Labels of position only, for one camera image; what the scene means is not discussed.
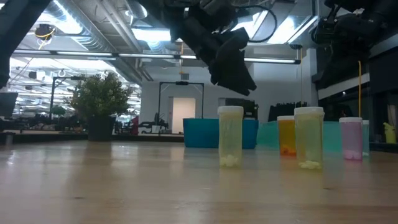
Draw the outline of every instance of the pink cup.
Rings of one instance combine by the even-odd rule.
[[[362,118],[340,118],[345,159],[362,160]]]

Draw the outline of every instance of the plant pot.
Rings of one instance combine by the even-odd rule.
[[[116,117],[92,116],[88,119],[89,141],[110,141]]]

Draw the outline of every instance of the teal container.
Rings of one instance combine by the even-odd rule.
[[[261,123],[257,133],[257,145],[273,150],[279,150],[278,122]]]
[[[340,123],[334,121],[323,122],[323,150],[343,153]]]
[[[362,125],[362,141],[363,141],[363,156],[368,157],[370,155],[369,147],[369,121],[363,121]]]

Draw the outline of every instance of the white wall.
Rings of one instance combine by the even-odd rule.
[[[317,105],[317,92],[315,86],[311,83],[311,75],[316,73],[313,69],[316,65],[316,57],[308,55],[303,60],[303,99],[310,105]],[[205,84],[204,97],[204,118],[217,118],[218,99],[219,98],[244,98],[255,100],[259,105],[259,120],[266,122],[268,120],[269,108],[277,103],[299,102],[301,99],[301,76],[299,65],[279,65],[257,63],[249,67],[254,80],[257,84],[257,90],[250,96],[243,96],[231,90],[212,84]],[[153,121],[158,109],[159,82],[147,82],[142,85],[142,103],[140,122]],[[196,117],[201,117],[201,93],[193,86],[176,86],[171,84],[162,92],[160,103],[160,113],[165,114],[164,118],[168,120],[169,97],[188,97],[195,98],[197,110]]]

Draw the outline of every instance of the black cable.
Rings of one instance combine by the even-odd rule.
[[[274,26],[274,30],[272,31],[272,33],[271,33],[268,37],[266,37],[266,38],[264,38],[264,39],[262,39],[262,40],[249,40],[250,43],[261,43],[261,42],[265,42],[265,41],[269,40],[269,39],[275,34],[276,29],[278,28],[278,20],[277,20],[277,18],[276,18],[275,13],[274,13],[272,10],[270,10],[269,8],[267,8],[267,7],[265,7],[265,6],[260,6],[260,5],[235,6],[235,7],[236,7],[237,9],[259,8],[259,9],[262,9],[262,10],[264,10],[264,11],[268,11],[268,12],[273,16],[273,18],[274,18],[275,26]]]

